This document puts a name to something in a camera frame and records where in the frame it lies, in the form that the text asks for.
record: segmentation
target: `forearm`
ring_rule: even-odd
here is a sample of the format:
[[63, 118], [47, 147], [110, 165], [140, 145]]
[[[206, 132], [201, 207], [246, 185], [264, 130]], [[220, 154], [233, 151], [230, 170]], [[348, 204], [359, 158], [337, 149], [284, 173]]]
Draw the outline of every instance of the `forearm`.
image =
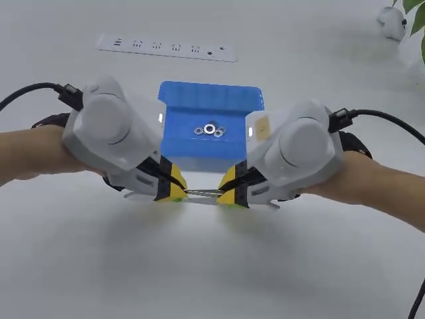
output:
[[365, 186], [360, 203], [425, 232], [425, 177], [381, 166]]
[[31, 173], [28, 131], [0, 133], [0, 186]]
[[40, 174], [92, 170], [62, 145], [62, 133], [58, 126], [0, 133], [0, 186]]

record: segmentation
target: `power outlet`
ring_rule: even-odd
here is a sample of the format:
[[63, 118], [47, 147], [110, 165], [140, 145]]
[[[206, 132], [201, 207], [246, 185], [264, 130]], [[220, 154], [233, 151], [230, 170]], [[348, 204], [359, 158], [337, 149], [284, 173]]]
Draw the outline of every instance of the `power outlet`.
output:
[[152, 40], [145, 37], [102, 35], [98, 41], [97, 48], [101, 51], [121, 53], [175, 56], [224, 62], [237, 61], [233, 48], [228, 45], [200, 45], [179, 41]]

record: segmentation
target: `plant leaf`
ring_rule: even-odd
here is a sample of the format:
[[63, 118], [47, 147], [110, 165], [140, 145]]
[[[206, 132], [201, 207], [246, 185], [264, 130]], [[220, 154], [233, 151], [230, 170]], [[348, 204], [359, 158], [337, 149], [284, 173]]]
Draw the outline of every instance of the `plant leaf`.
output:
[[406, 10], [406, 13], [409, 13], [410, 10], [415, 8], [415, 6], [420, 5], [425, 0], [404, 0], [403, 1], [403, 7], [404, 10]]
[[414, 23], [412, 27], [412, 33], [410, 34], [410, 36], [414, 35], [424, 26], [425, 26], [425, 3], [421, 4], [418, 11], [416, 12], [416, 16], [414, 18]]
[[424, 38], [422, 39], [422, 45], [421, 45], [421, 47], [422, 47], [422, 60], [424, 61], [424, 63], [425, 63], [425, 36], [424, 36]]

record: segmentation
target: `blue tray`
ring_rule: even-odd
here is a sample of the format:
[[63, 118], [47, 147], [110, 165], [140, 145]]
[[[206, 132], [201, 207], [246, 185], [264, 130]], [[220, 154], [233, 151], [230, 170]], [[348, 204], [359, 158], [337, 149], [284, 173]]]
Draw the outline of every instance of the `blue tray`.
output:
[[[161, 153], [186, 171], [226, 172], [246, 158], [245, 116], [263, 110], [259, 88], [166, 81], [158, 99], [167, 105]], [[196, 135], [209, 122], [220, 138]]]

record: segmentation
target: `small metal part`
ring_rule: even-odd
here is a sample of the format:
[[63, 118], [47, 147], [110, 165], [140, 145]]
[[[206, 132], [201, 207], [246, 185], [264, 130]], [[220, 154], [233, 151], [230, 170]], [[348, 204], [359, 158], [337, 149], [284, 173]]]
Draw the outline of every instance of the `small metal part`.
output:
[[203, 128], [195, 128], [193, 131], [194, 131], [194, 133], [196, 135], [201, 135], [201, 134], [204, 133], [204, 129]]
[[214, 136], [215, 136], [216, 138], [221, 138], [221, 137], [223, 136], [223, 131], [221, 131], [221, 130], [216, 130], [216, 131], [214, 132]]
[[215, 125], [214, 124], [207, 124], [206, 126], [204, 126], [204, 133], [205, 134], [214, 134], [215, 133]]
[[225, 128], [217, 128], [215, 130], [214, 136], [216, 138], [221, 138], [225, 132], [226, 132], [226, 129]]

